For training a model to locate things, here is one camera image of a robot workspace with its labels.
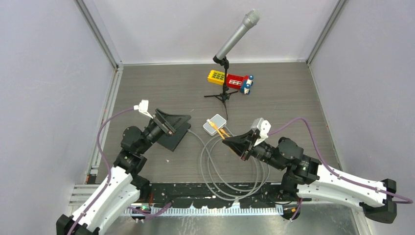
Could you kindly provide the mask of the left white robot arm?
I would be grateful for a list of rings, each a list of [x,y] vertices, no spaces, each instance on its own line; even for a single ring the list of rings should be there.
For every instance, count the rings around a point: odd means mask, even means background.
[[[107,167],[107,177],[75,212],[58,218],[58,235],[103,235],[128,206],[149,199],[150,182],[139,175],[147,161],[144,153],[156,142],[173,151],[191,127],[191,116],[156,109],[149,117],[143,130],[136,126],[124,130],[121,151]]]

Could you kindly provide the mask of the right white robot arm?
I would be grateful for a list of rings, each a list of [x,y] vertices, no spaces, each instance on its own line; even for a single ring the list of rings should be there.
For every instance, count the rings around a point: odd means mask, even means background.
[[[256,144],[258,130],[223,139],[242,160],[253,157],[277,170],[284,170],[277,198],[282,201],[319,199],[363,212],[370,220],[391,224],[397,216],[396,182],[371,181],[326,167],[319,159],[307,156],[293,140],[281,137],[276,147],[265,141]]]

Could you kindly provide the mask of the black network switch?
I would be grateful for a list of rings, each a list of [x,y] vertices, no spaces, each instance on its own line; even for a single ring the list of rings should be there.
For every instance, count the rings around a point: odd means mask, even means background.
[[[163,134],[157,140],[157,143],[164,148],[174,152],[190,128],[191,124],[187,122],[182,125],[173,135]]]

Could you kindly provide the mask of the white network switch box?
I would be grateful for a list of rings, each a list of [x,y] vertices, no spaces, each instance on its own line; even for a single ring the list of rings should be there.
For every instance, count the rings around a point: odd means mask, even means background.
[[[206,120],[203,124],[203,129],[210,136],[217,134],[217,130],[222,129],[226,126],[227,120],[220,114],[215,114],[213,117]]]

